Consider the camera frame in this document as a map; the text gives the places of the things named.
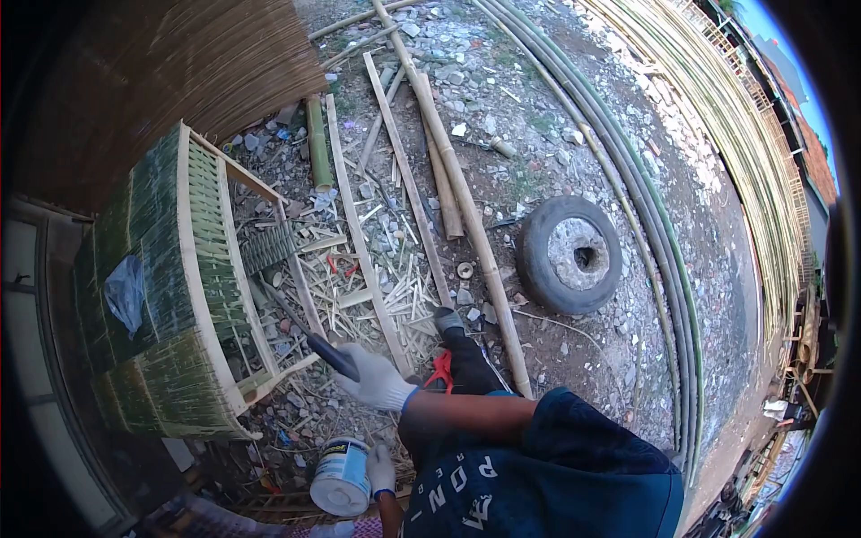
gravel ground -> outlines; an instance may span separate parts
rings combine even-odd
[[[618,38],[600,22],[591,19],[576,3],[571,6],[557,3],[554,9],[558,15],[540,2],[515,1],[515,4],[543,27],[593,81],[656,176],[656,185],[681,243],[700,321],[707,399],[705,458],[722,427],[732,418],[726,410],[734,409],[748,389],[752,367],[758,360],[753,261],[738,197],[708,140],[698,138],[684,124],[678,107],[661,100],[660,84],[650,83],[650,73],[637,71],[643,69],[637,66],[636,58],[632,60],[630,51],[620,46]],[[370,6],[368,1],[296,2],[309,33]],[[608,417],[659,448],[672,448],[672,392],[667,360],[675,357],[667,354],[654,293],[632,230],[597,159],[587,146],[579,143],[581,133],[528,60],[471,3],[425,2],[393,15],[404,25],[401,35],[411,48],[419,70],[430,75],[443,124],[449,130],[465,126],[463,136],[450,138],[485,226],[520,219],[549,197],[582,195],[608,214],[619,234],[623,275],[607,305],[592,314],[559,316],[526,302],[522,309],[538,318],[515,315],[536,396],[541,397],[556,386],[568,386]],[[379,21],[368,19],[361,26],[330,34],[313,44],[322,60],[379,29]],[[408,35],[407,29],[415,35]],[[374,59],[378,71],[385,67],[396,69],[397,58],[390,42],[381,40],[377,46]],[[367,129],[379,111],[361,55],[332,71],[330,79],[344,154],[357,160]],[[418,103],[406,81],[392,108],[418,190],[426,196],[431,221],[440,229],[441,216],[433,208],[437,207],[436,189],[426,157]],[[263,142],[262,149],[250,152],[247,140],[243,139],[233,147],[232,154],[266,183],[310,207],[313,202],[308,195],[309,164],[301,155],[302,144],[296,143],[301,139],[304,116],[296,114],[288,124],[275,124],[272,120],[274,116],[239,133],[257,137]],[[280,129],[289,131],[289,139],[278,138]],[[486,144],[491,135],[506,139],[517,155],[508,160],[497,152],[466,143]],[[392,218],[380,221],[377,216],[365,225],[372,256],[382,260],[383,267],[385,252],[391,247],[385,229],[390,229],[391,221],[403,213],[411,217],[410,226],[415,229],[412,215],[404,212],[405,197],[389,181],[393,156],[388,147],[384,128],[368,169],[387,185],[397,208]],[[354,197],[363,200],[365,196],[358,188],[357,178],[351,175],[350,180]],[[239,191],[236,196],[240,199],[236,200],[238,223],[245,222],[253,230],[255,223],[271,220],[271,209],[265,203],[261,206],[259,200]],[[359,214],[366,213],[376,203],[362,206]],[[335,226],[333,217],[326,215],[323,210],[306,218]],[[523,303],[529,298],[523,296],[514,270],[518,231],[519,224],[514,222],[489,229],[488,236],[509,299]],[[461,315],[466,318],[473,309],[481,312],[486,290],[480,271],[476,270],[468,281],[455,275],[458,263],[477,263],[468,239],[446,241],[437,237],[437,245],[443,266],[449,272],[449,286],[455,291],[466,289],[467,295],[471,295],[471,302],[463,301],[468,304],[461,305]],[[413,246],[411,251],[419,253],[420,249]],[[422,260],[417,257],[416,263],[423,270],[421,274],[426,274]],[[387,275],[393,281],[397,276],[400,275]],[[484,316],[471,321],[470,327],[475,337],[486,344],[503,374],[509,375],[497,327],[487,323]],[[412,359],[419,370],[426,371],[426,365],[422,365],[435,353],[430,346],[425,356]],[[637,361],[641,361],[641,372],[635,409]],[[288,394],[276,395],[274,403],[258,405],[251,413],[255,427],[268,431],[267,438],[276,434],[276,429],[268,427],[269,420],[263,417],[268,406],[272,407],[270,417],[281,416],[287,425],[295,425],[304,418],[302,409],[312,417],[305,425],[311,435],[302,435],[302,430],[295,432],[300,439],[290,448],[304,452],[285,454],[262,448],[264,455],[271,458],[270,463],[278,460],[278,465],[283,465],[285,477],[293,473],[302,478],[295,481],[300,489],[311,478],[307,469],[313,468],[316,446],[328,436],[382,438],[398,446],[392,426],[395,417],[359,409],[335,385],[326,385],[327,381],[328,373],[315,365],[296,376],[294,384],[286,386]],[[300,395],[307,405],[290,403],[291,398],[295,399],[290,394]],[[296,465],[295,454],[303,455],[306,467]],[[402,452],[400,457],[406,461],[406,453]],[[408,465],[405,463],[403,468],[406,470]]]

blue plastic bag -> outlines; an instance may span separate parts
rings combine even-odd
[[[128,339],[134,338],[143,323],[140,308],[144,304],[144,264],[137,256],[124,257],[105,279],[105,299],[110,311],[128,329]]]

sky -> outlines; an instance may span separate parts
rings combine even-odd
[[[793,50],[790,40],[781,31],[780,27],[771,18],[765,7],[756,0],[739,0],[739,3],[744,6],[745,11],[737,18],[741,20],[751,31],[752,34],[759,34],[765,40],[777,40],[777,48],[783,52],[792,64],[798,70],[798,76],[801,77],[804,93],[807,94],[809,101],[801,105],[804,119],[810,127],[819,135],[822,142],[828,148],[828,166],[831,168],[831,173],[837,177],[837,171],[834,168],[834,151],[831,142],[831,132],[828,130],[827,120],[819,106],[819,99],[816,96],[813,84],[808,79],[807,72],[804,70],[801,60],[798,59],[796,52]]]

tire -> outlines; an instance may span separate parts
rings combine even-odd
[[[566,219],[583,219],[604,239],[609,268],[593,287],[576,290],[560,281],[548,256],[550,233]],[[527,295],[559,314],[594,312],[616,292],[622,273],[622,248],[616,229],[601,208],[580,196],[556,196],[545,201],[523,221],[517,239],[517,274]]]

glove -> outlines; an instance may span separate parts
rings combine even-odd
[[[377,495],[389,492],[394,495],[394,465],[392,458],[388,455],[388,447],[385,443],[374,445],[368,452],[368,460],[365,462],[365,472],[371,482],[371,497],[379,501]]]
[[[335,381],[354,399],[380,411],[403,411],[406,401],[418,390],[407,383],[384,356],[365,351],[357,343],[346,343],[338,351],[350,356],[359,371],[359,382],[338,373]]]

